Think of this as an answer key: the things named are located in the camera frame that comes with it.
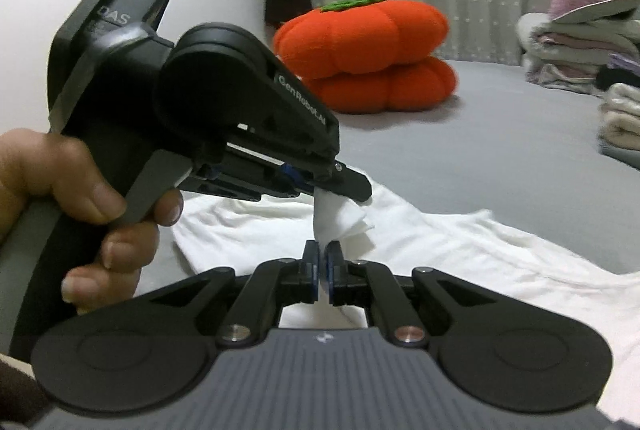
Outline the left hand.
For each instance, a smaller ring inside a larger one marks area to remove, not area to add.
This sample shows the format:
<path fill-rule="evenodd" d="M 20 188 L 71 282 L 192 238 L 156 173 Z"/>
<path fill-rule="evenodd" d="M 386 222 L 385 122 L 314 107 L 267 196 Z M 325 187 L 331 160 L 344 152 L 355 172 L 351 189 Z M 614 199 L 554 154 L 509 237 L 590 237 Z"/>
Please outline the left hand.
<path fill-rule="evenodd" d="M 64 213 L 107 224 L 122 216 L 126 201 L 102 176 L 88 146 L 75 138 L 18 128 L 1 135 L 1 237 L 11 232 L 27 202 L 51 195 Z M 160 228 L 171 227 L 183 211 L 172 189 L 141 222 L 108 233 L 96 261 L 68 271 L 61 283 L 65 302 L 87 313 L 134 297 L 141 271 L 160 245 Z"/>

